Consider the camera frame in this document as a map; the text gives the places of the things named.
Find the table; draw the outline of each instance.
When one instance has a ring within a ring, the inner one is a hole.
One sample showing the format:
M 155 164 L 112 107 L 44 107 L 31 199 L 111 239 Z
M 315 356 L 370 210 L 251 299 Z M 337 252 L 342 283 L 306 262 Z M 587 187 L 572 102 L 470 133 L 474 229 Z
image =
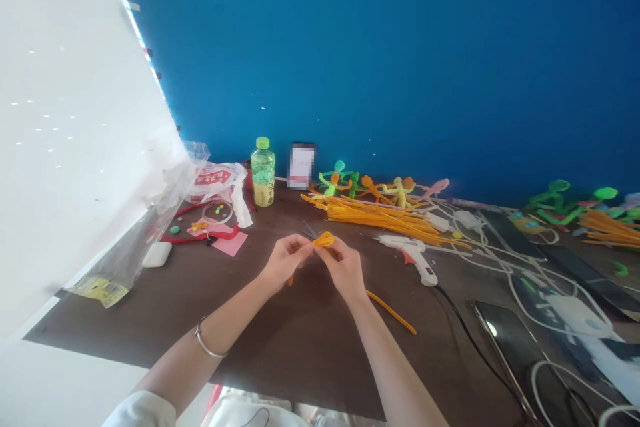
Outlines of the table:
M 287 190 L 282 182 L 277 183 L 275 198 L 271 207 L 252 213 L 254 224 L 244 229 L 249 238 L 236 257 L 201 242 L 175 246 L 167 264 L 143 270 L 118 304 L 106 310 L 98 301 L 67 294 L 25 339 L 149 368 L 200 317 L 254 278 L 274 242 L 298 232 L 306 220 L 316 231 L 331 230 L 358 249 L 367 288 L 415 327 L 417 336 L 379 309 L 452 427 L 518 422 L 520 407 L 478 357 L 449 304 L 440 293 L 420 284 L 415 267 L 405 265 L 397 250 L 371 239 L 379 229 L 329 223 L 324 211 L 301 200 L 298 191 Z M 198 218 L 199 210 L 193 210 L 183 225 Z M 607 248 L 566 240 L 594 266 L 608 268 Z M 428 255 L 476 342 L 498 372 L 504 372 L 470 304 L 483 300 L 517 310 L 504 276 L 451 254 Z M 627 284 L 640 288 L 640 282 L 633 280 L 633 274 L 640 278 L 640 257 L 616 255 L 631 270 Z M 545 329 L 526 323 L 549 357 L 566 363 L 561 356 L 554 357 L 556 349 L 545 339 Z M 637 324 L 616 322 L 616 330 L 627 341 L 640 341 Z M 355 324 L 317 256 L 296 273 L 292 287 L 283 287 L 258 312 L 211 381 L 384 419 Z

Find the small orange bow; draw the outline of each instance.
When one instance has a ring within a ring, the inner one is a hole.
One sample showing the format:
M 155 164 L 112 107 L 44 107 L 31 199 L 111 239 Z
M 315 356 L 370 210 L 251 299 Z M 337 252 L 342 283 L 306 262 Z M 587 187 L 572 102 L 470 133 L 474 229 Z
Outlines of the small orange bow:
M 323 232 L 316 240 L 311 242 L 314 247 L 329 247 L 333 243 L 331 232 Z M 293 274 L 289 277 L 289 287 L 293 285 Z
M 191 224 L 191 230 L 197 232 L 198 230 L 204 230 L 209 227 L 209 222 L 195 222 Z

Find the sleeve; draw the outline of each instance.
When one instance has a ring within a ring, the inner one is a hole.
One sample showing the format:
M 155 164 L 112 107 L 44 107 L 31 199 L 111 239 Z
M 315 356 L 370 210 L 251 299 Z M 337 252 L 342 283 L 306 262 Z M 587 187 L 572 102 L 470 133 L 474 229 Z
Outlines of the sleeve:
M 152 392 L 134 392 L 120 402 L 102 427 L 175 427 L 175 408 Z

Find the person's left hand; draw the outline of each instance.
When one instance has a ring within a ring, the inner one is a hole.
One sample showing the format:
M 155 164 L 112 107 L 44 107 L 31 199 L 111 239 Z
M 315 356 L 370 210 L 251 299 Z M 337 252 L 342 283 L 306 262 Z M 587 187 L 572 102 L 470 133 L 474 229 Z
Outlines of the person's left hand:
M 281 238 L 273 246 L 271 257 L 259 276 L 280 288 L 312 253 L 311 240 L 302 235 L 292 234 Z

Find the scissors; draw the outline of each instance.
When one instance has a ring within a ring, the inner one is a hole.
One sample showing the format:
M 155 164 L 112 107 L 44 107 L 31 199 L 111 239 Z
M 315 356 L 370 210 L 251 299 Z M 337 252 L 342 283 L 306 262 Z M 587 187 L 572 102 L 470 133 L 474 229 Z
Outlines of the scissors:
M 306 227 L 304 229 L 300 229 L 300 232 L 305 234 L 307 237 L 311 237 L 311 239 L 316 240 L 319 237 L 318 234 L 315 233 L 315 230 L 309 226 L 306 220 L 304 222 Z

